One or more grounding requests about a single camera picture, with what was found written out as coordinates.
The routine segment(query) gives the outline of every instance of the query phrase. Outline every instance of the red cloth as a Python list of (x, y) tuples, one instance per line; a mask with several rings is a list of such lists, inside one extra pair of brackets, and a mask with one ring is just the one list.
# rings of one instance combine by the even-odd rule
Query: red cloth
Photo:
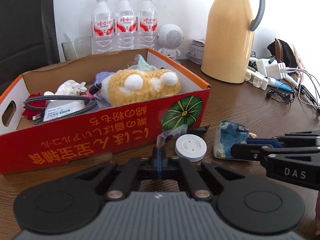
[[(39, 97), (39, 96), (41, 96), (40, 93), (32, 94), (28, 98)], [(31, 103), (29, 103), (29, 105), (30, 106), (36, 106), (36, 107), (45, 107), (45, 103), (46, 103), (46, 101), (37, 101), (37, 102), (31, 102)], [(22, 115), (27, 116), (28, 120), (31, 120), (32, 117), (35, 116), (36, 114), (41, 114), (41, 113), (44, 112), (44, 110), (30, 110), (30, 109), (27, 109), (25, 106), (23, 108), (25, 110), (22, 113)]]

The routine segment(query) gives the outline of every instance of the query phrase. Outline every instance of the gray jug handle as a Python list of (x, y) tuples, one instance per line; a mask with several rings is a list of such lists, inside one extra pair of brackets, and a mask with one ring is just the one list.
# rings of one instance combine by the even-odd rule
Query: gray jug handle
[(257, 17), (254, 20), (252, 20), (250, 24), (250, 31), (254, 32), (256, 28), (259, 26), (264, 14), (265, 7), (266, 7), (266, 0), (260, 0), (258, 14), (257, 14)]

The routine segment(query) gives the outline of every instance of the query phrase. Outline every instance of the yellow thermos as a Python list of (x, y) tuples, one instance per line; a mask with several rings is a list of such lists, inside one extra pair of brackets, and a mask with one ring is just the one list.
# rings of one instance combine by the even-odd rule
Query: yellow thermos
[(265, 0), (254, 19), (250, 0), (215, 0), (208, 16), (201, 70), (215, 79), (244, 82), (254, 31), (260, 24)]

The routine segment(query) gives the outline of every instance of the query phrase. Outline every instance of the white wall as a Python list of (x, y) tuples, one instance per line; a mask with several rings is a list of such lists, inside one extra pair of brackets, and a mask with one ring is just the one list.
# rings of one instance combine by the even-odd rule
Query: white wall
[[(180, 46), (181, 58), (186, 58), (190, 41), (205, 37), (207, 17), (214, 0), (154, 0), (159, 26), (173, 23), (180, 26), (185, 41)], [(140, 0), (132, 0), (135, 8)], [(259, 0), (251, 0), (254, 13)], [(109, 0), (112, 10), (117, 0)], [(55, 24), (61, 59), (64, 33), (71, 38), (91, 35), (90, 15), (95, 0), (54, 0)], [(258, 57), (269, 55), (268, 44), (274, 38), (293, 42), (304, 56), (306, 68), (320, 77), (320, 0), (266, 0), (264, 18), (256, 30), (253, 50)]]

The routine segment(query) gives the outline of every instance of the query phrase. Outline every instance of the white cable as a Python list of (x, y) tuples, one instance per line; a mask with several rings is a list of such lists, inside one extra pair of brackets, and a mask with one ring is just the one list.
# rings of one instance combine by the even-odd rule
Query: white cable
[[(305, 74), (308, 76), (308, 78), (310, 78), (311, 82), (313, 83), (313, 86), (314, 86), (314, 88), (315, 88), (315, 93), (316, 93), (316, 102), (317, 102), (317, 104), (319, 105), (318, 97), (319, 97), (319, 99), (320, 99), (320, 93), (319, 93), (319, 91), (318, 91), (318, 89), (317, 89), (317, 87), (316, 87), (316, 84), (314, 83), (312, 77), (314, 77), (314, 79), (317, 81), (317, 83), (318, 83), (318, 85), (319, 85), (319, 87), (320, 87), (320, 83), (319, 83), (319, 81), (317, 80), (317, 78), (316, 78), (314, 75), (310, 74), (308, 71), (303, 70), (303, 69), (285, 68), (285, 71), (286, 71), (286, 73), (293, 73), (293, 72), (303, 72), (303, 73), (305, 73)], [(310, 105), (310, 106), (314, 106), (314, 107), (316, 107), (316, 108), (320, 108), (320, 106), (315, 106), (314, 104), (307, 103), (307, 102), (303, 101), (303, 100), (300, 98), (300, 92), (301, 92), (301, 86), (299, 86), (299, 93), (298, 93), (298, 99), (299, 99), (300, 102), (302, 102), (302, 103), (304, 103), (304, 104), (307, 104), (307, 105)]]

